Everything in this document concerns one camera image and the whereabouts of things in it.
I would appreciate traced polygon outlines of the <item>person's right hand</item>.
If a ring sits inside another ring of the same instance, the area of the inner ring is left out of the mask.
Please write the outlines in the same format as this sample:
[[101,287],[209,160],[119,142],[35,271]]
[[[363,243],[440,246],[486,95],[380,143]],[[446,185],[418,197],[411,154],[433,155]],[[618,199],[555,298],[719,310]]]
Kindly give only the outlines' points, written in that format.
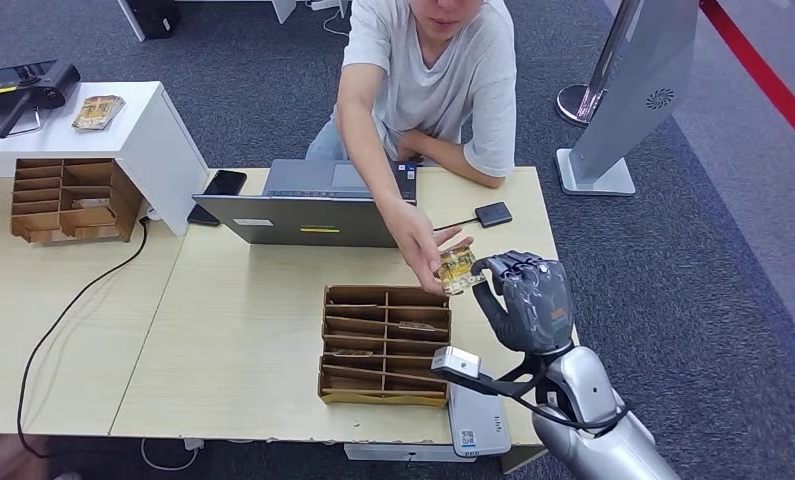
[[462,233],[460,226],[434,231],[428,217],[417,207],[399,198],[375,201],[385,225],[396,242],[407,266],[420,286],[429,293],[443,295],[438,278],[440,247]]

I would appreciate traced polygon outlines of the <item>person's left hand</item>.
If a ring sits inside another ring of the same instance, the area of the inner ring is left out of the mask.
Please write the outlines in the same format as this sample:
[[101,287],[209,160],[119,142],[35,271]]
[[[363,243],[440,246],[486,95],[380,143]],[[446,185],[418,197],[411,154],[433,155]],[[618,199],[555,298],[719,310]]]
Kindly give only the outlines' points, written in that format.
[[427,136],[418,130],[409,130],[402,134],[397,144],[397,155],[399,161],[414,161],[422,160],[423,143]]

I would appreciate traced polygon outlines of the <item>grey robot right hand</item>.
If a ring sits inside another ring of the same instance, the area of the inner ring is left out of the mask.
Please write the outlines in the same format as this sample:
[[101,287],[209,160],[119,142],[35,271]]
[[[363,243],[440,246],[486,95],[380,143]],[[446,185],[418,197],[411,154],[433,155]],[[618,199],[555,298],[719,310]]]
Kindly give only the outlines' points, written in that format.
[[558,260],[510,250],[476,260],[470,272],[490,282],[472,288],[498,341],[507,349],[551,355],[572,344],[573,303]]

